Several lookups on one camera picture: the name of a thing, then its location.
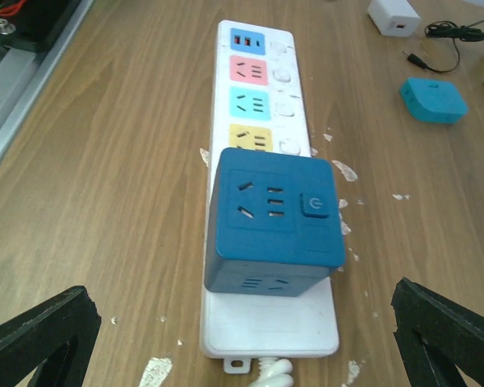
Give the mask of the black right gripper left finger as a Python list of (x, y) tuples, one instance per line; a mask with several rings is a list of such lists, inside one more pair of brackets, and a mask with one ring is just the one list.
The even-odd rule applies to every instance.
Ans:
[(83, 285), (0, 325), (0, 386), (81, 386), (102, 318)]

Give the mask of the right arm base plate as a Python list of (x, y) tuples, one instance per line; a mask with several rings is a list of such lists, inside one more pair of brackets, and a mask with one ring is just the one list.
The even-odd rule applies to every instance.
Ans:
[(0, 46), (50, 50), (80, 4), (79, 0), (0, 0)]

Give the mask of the white power strip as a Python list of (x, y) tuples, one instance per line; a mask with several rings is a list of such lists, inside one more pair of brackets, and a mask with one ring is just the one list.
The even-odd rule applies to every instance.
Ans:
[(332, 274), (297, 297), (212, 293), (204, 285), (209, 207), (221, 152), (241, 148), (314, 158), (293, 35), (220, 22), (213, 80), (202, 349), (226, 365), (265, 357), (331, 355), (339, 346)]

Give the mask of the small white plug adapter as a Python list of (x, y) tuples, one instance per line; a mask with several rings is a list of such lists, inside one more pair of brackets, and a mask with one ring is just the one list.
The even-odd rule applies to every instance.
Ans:
[(373, 0), (367, 14), (378, 31), (389, 37), (411, 36), (421, 20), (407, 0)]

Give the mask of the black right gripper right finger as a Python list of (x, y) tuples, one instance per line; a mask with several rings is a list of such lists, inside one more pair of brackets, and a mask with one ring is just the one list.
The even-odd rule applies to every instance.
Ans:
[(412, 386), (484, 386), (484, 317), (402, 278), (391, 300), (394, 338)]

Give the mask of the light blue adapter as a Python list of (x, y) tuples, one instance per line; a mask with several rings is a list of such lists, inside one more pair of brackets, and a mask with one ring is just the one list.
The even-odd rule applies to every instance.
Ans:
[(422, 122), (454, 124), (469, 112), (457, 87), (448, 81), (409, 77), (399, 93), (409, 113)]

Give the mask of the blue cube adapter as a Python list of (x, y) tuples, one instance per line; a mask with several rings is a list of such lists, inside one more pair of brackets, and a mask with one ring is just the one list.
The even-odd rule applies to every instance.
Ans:
[(221, 152), (208, 216), (207, 290), (297, 297), (344, 263), (327, 161), (241, 148)]

